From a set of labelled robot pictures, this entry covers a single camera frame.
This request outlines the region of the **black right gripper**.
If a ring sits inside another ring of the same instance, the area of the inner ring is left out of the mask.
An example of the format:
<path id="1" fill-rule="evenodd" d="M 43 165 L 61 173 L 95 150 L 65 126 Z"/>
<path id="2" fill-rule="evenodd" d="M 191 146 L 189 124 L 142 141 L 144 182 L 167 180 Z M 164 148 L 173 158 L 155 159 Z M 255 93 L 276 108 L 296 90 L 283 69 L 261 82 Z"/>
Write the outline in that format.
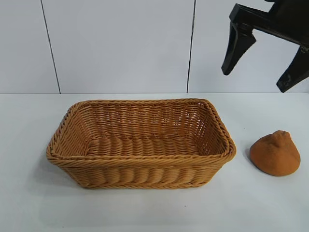
<path id="1" fill-rule="evenodd" d="M 229 75 L 243 54 L 256 42 L 253 30 L 299 45 L 299 49 L 277 81 L 286 92 L 309 76 L 309 2 L 307 0 L 272 0 L 270 10 L 236 3 L 229 15 L 230 30 L 222 72 Z"/>

